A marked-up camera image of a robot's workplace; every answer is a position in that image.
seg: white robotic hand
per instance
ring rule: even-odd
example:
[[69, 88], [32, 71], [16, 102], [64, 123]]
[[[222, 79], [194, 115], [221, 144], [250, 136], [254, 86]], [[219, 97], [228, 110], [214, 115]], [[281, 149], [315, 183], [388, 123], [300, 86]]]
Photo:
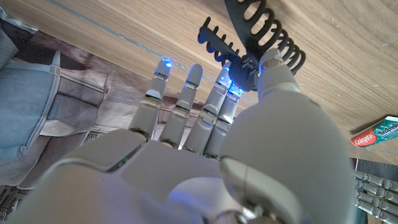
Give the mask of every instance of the white robotic hand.
[[105, 134], [54, 164], [10, 223], [351, 223], [343, 139], [300, 93], [277, 50], [262, 58], [259, 103], [233, 125], [242, 91], [226, 63], [184, 150], [176, 148], [202, 69], [192, 67], [153, 141], [170, 68], [166, 58], [159, 62], [129, 130]]

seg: colgate toothpaste box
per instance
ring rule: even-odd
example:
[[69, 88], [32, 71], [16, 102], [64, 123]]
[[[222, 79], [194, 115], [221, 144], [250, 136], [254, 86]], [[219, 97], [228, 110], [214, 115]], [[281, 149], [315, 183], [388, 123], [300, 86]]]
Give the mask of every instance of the colgate toothpaste box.
[[352, 137], [351, 142], [355, 146], [366, 147], [396, 137], [398, 137], [398, 118], [388, 116]]

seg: wooden surface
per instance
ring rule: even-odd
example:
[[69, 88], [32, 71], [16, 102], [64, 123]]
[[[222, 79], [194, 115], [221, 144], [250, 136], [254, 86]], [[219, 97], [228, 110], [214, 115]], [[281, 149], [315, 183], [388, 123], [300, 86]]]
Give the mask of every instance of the wooden surface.
[[[216, 0], [0, 0], [12, 16], [136, 74], [151, 78], [161, 55], [175, 60], [168, 86], [180, 91], [187, 67], [200, 63], [204, 102], [220, 64], [197, 42], [211, 16], [234, 48], [239, 43], [223, 1]], [[269, 7], [307, 53], [297, 73], [302, 91], [341, 128], [353, 157], [398, 164], [398, 139], [366, 149], [351, 130], [385, 114], [398, 114], [398, 1], [273, 0]], [[257, 100], [247, 93], [238, 112]]]

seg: red logo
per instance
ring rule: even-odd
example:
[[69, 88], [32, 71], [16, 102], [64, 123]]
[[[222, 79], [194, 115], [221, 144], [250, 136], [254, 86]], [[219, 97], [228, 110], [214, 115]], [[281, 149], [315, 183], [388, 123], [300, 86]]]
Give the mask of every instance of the red logo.
[[351, 138], [351, 142], [358, 147], [371, 145], [375, 143], [376, 140], [377, 137], [373, 132], [372, 128], [369, 128], [368, 130], [362, 132], [361, 134]]

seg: wooden table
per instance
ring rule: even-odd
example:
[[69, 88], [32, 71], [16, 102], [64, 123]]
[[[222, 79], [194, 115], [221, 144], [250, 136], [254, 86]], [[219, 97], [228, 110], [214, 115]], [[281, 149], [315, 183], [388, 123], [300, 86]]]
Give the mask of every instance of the wooden table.
[[[221, 65], [197, 42], [211, 16], [234, 48], [243, 49], [221, 0], [0, 0], [12, 16], [65, 42], [150, 78], [162, 55], [174, 59], [168, 86], [180, 91], [194, 63], [204, 76], [204, 102]], [[354, 147], [351, 130], [385, 114], [398, 114], [398, 1], [272, 0], [284, 29], [307, 53], [297, 73], [302, 91], [341, 128], [351, 156], [398, 164], [398, 139]], [[238, 112], [253, 105], [247, 93]]]

